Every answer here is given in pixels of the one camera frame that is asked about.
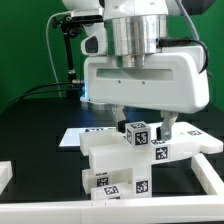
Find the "metal cylinder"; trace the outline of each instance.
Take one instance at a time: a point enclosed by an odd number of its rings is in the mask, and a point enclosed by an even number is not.
[[[108,54],[117,56],[121,68],[144,67],[147,54],[157,52],[157,40],[167,36],[166,16],[116,18],[105,22]]]

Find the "black table surface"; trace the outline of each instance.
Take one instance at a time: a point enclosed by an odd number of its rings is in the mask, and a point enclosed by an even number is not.
[[[161,122],[159,111],[126,108],[131,121]],[[196,114],[180,114],[214,137],[224,140],[224,113],[209,104]],[[29,99],[13,104],[0,115],[0,160],[12,161],[13,178],[0,203],[89,200],[82,187],[81,172],[89,168],[88,157],[78,147],[59,148],[67,128],[111,127],[108,111],[83,109],[72,99]],[[224,180],[224,153],[206,155]],[[190,159],[155,165],[153,197],[203,195]]]

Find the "green wall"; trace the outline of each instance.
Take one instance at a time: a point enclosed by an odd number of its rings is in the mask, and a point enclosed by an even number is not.
[[[224,111],[224,1],[193,20],[201,40],[210,51],[209,80],[211,101]],[[45,38],[48,18],[66,11],[61,0],[1,0],[0,7],[0,112],[13,98],[36,85],[54,82]],[[169,19],[170,36],[190,35],[182,17]],[[75,66],[83,75],[80,38],[73,40]],[[60,81],[67,81],[67,64],[63,37],[59,29],[50,31],[53,58]]]

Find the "black cable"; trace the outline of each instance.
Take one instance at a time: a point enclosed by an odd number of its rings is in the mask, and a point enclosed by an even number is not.
[[[81,87],[75,88],[76,91],[82,91]],[[12,106],[16,101],[22,100],[27,96],[32,96],[32,95],[38,95],[38,94],[48,94],[48,93],[58,93],[58,92],[66,92],[67,90],[52,90],[52,91],[42,91],[42,92],[30,92],[30,93],[24,93],[23,95],[16,97],[12,101],[9,102],[7,105],[6,109],[8,109],[10,106]]]
[[[47,87],[52,87],[52,86],[63,86],[63,85],[72,85],[72,82],[56,82],[56,83],[48,83],[48,84],[44,84],[44,85],[39,85],[36,87],[33,87],[29,90],[27,90],[24,94],[26,93],[32,93],[38,89],[42,89],[42,88],[47,88]]]
[[[161,38],[158,40],[158,47],[175,47],[175,46],[186,46],[191,43],[196,43],[200,45],[204,52],[205,52],[205,63],[199,72],[201,74],[205,69],[208,67],[209,64],[209,53],[208,53],[208,48],[207,46],[200,40],[195,40],[190,37],[184,37],[184,38],[179,38],[179,39],[174,39],[174,38]]]

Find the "cube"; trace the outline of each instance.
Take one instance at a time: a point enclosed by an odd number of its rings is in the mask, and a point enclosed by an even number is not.
[[[147,146],[151,141],[151,128],[144,121],[125,125],[126,140],[133,146]]]

